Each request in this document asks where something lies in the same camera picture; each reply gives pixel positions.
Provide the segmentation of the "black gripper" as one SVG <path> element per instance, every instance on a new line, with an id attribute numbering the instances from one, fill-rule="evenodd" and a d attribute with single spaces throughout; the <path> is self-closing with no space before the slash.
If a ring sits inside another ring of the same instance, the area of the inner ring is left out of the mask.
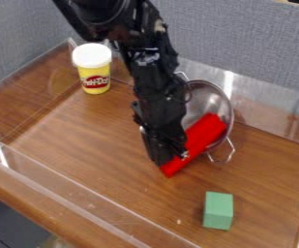
<path id="1" fill-rule="evenodd" d="M 182 127 L 187 112 L 186 81 L 156 65 L 132 65 L 131 69 L 138 97 L 132 104 L 135 122 L 140 125 L 150 159 L 163 166 L 174 157 L 184 159 L 188 156 L 187 136 Z"/>

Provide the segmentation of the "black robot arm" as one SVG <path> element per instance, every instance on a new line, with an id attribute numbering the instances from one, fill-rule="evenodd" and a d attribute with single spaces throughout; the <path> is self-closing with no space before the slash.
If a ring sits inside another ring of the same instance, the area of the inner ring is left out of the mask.
<path id="1" fill-rule="evenodd" d="M 158 8 L 150 0 L 52 2 L 84 41 L 107 40 L 119 48 L 134 78 L 134 121 L 142 129 L 150 159 L 162 166 L 174 157 L 186 157 L 186 81 L 175 74 L 178 52 Z"/>

